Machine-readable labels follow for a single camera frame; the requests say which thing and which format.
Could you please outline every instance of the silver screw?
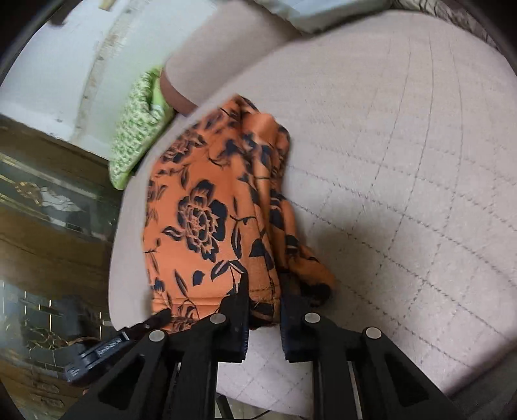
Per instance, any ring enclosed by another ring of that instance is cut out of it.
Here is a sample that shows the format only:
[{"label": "silver screw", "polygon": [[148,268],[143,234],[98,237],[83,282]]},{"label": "silver screw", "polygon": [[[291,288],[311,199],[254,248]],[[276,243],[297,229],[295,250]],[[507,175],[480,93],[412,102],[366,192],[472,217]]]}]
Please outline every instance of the silver screw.
[{"label": "silver screw", "polygon": [[224,321],[226,321],[226,316],[223,313],[214,313],[210,317],[210,322],[212,324],[222,324]]},{"label": "silver screw", "polygon": [[163,340],[164,338],[165,338],[165,333],[160,329],[151,331],[151,333],[149,334],[149,340],[154,341],[156,343],[158,341]]},{"label": "silver screw", "polygon": [[383,333],[381,333],[381,330],[376,327],[369,327],[366,330],[366,336],[368,338],[371,338],[372,340],[376,340],[377,338],[380,338],[382,334]]},{"label": "silver screw", "polygon": [[309,313],[306,313],[303,318],[309,324],[317,324],[321,320],[322,317],[320,317],[316,312],[309,312]]}]

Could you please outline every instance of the white wall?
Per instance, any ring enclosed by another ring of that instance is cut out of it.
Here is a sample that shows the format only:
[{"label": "white wall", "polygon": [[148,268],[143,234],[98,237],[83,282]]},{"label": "white wall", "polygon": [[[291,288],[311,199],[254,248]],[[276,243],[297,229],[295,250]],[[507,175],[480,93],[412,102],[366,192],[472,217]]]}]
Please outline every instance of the white wall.
[{"label": "white wall", "polygon": [[65,25],[45,24],[0,86],[0,113],[109,158],[133,81],[166,58],[217,0],[83,0]]}]

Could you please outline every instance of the green patterned fabric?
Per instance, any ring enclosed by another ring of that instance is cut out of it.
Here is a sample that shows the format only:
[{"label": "green patterned fabric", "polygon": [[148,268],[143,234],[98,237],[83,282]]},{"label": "green patterned fabric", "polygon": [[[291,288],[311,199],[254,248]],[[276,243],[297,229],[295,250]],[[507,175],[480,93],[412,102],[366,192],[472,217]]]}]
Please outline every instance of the green patterned fabric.
[{"label": "green patterned fabric", "polygon": [[174,116],[160,90],[161,68],[145,72],[131,88],[117,124],[110,161],[110,180],[123,190],[131,170]]}]

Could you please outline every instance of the orange cloth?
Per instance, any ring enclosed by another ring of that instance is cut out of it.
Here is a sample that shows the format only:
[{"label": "orange cloth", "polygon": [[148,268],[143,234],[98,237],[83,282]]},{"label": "orange cloth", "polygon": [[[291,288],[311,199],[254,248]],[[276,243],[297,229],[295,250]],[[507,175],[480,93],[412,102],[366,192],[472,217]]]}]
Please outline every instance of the orange cloth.
[{"label": "orange cloth", "polygon": [[249,276],[250,325],[279,321],[277,270],[324,301],[334,276],[296,238],[281,184],[290,137],[270,114],[235,96],[187,129],[149,180],[143,247],[153,312],[171,332],[217,312]]}]

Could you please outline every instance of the beige cushion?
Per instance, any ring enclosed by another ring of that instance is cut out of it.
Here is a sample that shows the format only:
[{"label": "beige cushion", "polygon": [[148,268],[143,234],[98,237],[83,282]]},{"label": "beige cushion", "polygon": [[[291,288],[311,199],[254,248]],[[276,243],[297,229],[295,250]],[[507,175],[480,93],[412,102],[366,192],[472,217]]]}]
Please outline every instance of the beige cushion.
[{"label": "beige cushion", "polygon": [[[340,282],[325,314],[378,326],[446,392],[515,343],[517,79],[471,34],[403,11],[291,42],[163,136],[123,202],[110,275],[117,328],[148,315],[150,169],[235,92],[292,135],[284,193]],[[218,379],[230,397],[309,416],[310,367],[282,360],[277,328],[251,332],[247,360],[221,364]]]},{"label": "beige cushion", "polygon": [[231,0],[174,52],[165,74],[179,93],[199,106],[228,80],[299,36],[290,23],[264,7]]}]

